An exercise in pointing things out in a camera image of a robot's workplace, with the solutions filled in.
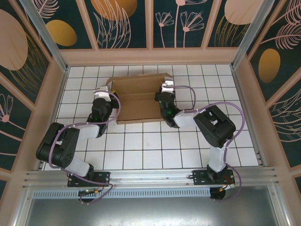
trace open cardboard box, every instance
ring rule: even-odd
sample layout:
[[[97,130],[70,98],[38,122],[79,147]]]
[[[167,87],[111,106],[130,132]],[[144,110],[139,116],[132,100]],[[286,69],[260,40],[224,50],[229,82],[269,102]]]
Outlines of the open cardboard box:
[[[111,90],[117,92],[121,102],[117,124],[162,121],[155,93],[165,77],[172,78],[168,73],[109,78],[107,85],[112,82]]]

